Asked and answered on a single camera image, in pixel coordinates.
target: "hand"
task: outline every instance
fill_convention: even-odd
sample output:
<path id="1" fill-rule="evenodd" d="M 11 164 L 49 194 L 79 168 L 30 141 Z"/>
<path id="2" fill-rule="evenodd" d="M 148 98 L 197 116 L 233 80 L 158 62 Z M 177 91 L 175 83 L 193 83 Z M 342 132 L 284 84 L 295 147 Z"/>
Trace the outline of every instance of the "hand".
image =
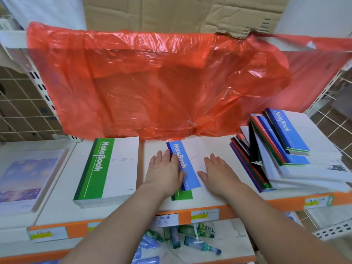
<path id="1" fill-rule="evenodd" d="M 204 182 L 205 187 L 215 195 L 226 198 L 228 193 L 235 187 L 243 185 L 232 168 L 220 157 L 210 155 L 210 159 L 204 158 L 207 173 L 198 171 L 198 176 Z"/>
<path id="2" fill-rule="evenodd" d="M 174 195 L 181 187 L 186 172 L 178 173 L 178 158 L 173 154 L 170 160 L 170 151 L 166 150 L 162 156 L 159 150 L 149 162 L 149 167 L 143 184 L 152 186 L 163 199 Z"/>

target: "green and white notebook cover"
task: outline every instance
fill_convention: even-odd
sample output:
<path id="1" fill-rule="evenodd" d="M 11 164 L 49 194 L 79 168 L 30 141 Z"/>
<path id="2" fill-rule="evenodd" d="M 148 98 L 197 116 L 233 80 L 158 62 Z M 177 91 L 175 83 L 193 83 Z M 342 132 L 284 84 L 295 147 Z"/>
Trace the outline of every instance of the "green and white notebook cover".
<path id="1" fill-rule="evenodd" d="M 127 199 L 137 182 L 138 137 L 94 140 L 74 202 L 113 202 Z"/>

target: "price tag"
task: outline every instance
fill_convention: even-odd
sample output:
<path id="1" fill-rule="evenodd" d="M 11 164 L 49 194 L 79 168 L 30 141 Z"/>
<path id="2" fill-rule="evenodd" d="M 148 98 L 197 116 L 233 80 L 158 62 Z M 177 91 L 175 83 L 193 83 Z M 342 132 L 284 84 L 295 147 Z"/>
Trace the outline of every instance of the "price tag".
<path id="1" fill-rule="evenodd" d="M 28 231 L 33 243 L 68 239 L 65 226 Z"/>
<path id="2" fill-rule="evenodd" d="M 88 225 L 88 231 L 91 232 L 95 229 L 96 226 L 98 226 L 101 223 L 101 221 L 98 222 L 89 222 Z"/>
<path id="3" fill-rule="evenodd" d="M 218 220 L 220 218 L 219 215 L 219 208 L 191 211 L 191 223 Z"/>
<path id="4" fill-rule="evenodd" d="M 333 196 L 322 196 L 307 198 L 305 201 L 305 209 L 316 208 L 316 207 L 329 207 L 331 206 Z"/>
<path id="5" fill-rule="evenodd" d="M 178 213 L 155 216 L 150 229 L 169 226 L 178 226 Z"/>

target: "forearm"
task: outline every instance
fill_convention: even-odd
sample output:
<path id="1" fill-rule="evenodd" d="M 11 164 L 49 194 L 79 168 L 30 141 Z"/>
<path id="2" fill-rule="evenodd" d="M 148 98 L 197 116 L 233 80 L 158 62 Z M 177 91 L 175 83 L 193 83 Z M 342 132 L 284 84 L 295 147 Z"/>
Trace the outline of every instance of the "forearm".
<path id="1" fill-rule="evenodd" d="M 131 263 L 162 200 L 158 191 L 143 184 L 60 263 Z"/>
<path id="2" fill-rule="evenodd" d="M 268 263 L 350 263 L 328 244 L 266 203 L 249 186 L 236 186 L 226 199 Z"/>

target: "person's right arm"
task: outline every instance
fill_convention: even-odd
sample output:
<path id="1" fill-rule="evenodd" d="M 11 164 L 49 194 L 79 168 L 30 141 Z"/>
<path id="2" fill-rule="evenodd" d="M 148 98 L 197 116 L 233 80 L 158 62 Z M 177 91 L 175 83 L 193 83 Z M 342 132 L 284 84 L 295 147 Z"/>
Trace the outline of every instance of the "person's right arm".
<path id="1" fill-rule="evenodd" d="M 235 210 L 269 264 L 351 264 L 342 254 L 279 212 L 214 154 L 205 158 L 207 173 L 198 172 L 209 191 Z"/>

